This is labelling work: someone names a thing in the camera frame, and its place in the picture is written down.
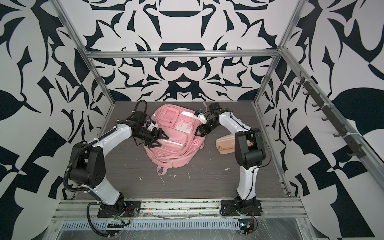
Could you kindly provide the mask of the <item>pink student backpack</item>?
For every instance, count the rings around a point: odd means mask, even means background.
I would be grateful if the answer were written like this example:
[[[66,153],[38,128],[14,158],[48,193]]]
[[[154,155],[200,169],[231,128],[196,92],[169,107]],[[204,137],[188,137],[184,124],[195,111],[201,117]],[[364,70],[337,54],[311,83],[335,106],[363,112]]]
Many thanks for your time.
[[[194,118],[194,113],[184,107],[163,105],[152,115],[158,129],[162,128],[169,136],[168,140],[158,140],[161,147],[144,147],[148,157],[157,165],[158,175],[165,175],[170,168],[183,167],[204,147],[205,138],[195,136],[202,123]]]

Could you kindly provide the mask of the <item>peach pencil pouch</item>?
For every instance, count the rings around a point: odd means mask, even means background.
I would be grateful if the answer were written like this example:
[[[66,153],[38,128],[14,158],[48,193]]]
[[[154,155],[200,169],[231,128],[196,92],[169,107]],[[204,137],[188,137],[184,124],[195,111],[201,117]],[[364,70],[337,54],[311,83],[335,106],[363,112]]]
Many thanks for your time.
[[[216,140],[216,148],[221,155],[235,152],[235,136],[227,135]]]

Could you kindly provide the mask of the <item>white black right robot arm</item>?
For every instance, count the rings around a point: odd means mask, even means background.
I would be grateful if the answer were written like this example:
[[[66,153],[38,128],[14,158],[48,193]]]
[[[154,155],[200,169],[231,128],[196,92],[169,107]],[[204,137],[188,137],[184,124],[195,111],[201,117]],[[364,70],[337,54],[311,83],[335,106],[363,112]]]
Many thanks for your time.
[[[208,114],[195,111],[195,119],[202,122],[195,136],[205,137],[218,126],[225,127],[234,136],[235,159],[240,166],[237,196],[234,200],[221,201],[220,215],[261,216],[263,210],[256,195],[257,174],[259,169],[267,166],[263,165],[267,143],[261,130],[247,126],[232,111],[221,108],[219,103],[210,104],[208,110]]]

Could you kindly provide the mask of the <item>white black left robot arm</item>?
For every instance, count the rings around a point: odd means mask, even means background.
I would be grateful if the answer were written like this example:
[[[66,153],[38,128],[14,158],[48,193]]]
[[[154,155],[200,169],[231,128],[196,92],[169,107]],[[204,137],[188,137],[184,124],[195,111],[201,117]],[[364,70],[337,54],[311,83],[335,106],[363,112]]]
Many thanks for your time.
[[[110,216],[121,216],[126,208],[124,195],[108,181],[105,157],[130,138],[143,140],[148,148],[160,147],[161,140],[169,139],[154,121],[146,124],[146,118],[146,112],[134,111],[101,137],[75,144],[63,177],[65,190],[90,193]]]

